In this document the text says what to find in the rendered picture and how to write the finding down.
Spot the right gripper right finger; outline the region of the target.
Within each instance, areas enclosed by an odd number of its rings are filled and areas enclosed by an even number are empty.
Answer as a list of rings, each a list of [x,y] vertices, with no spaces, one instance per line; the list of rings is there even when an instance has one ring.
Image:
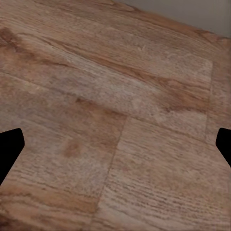
[[[231,167],[231,130],[220,128],[218,131],[216,146]]]

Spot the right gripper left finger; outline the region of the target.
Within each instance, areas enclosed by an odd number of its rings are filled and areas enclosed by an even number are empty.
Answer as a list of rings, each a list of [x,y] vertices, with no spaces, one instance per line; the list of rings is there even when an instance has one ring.
[[[0,133],[0,185],[24,147],[20,128]]]

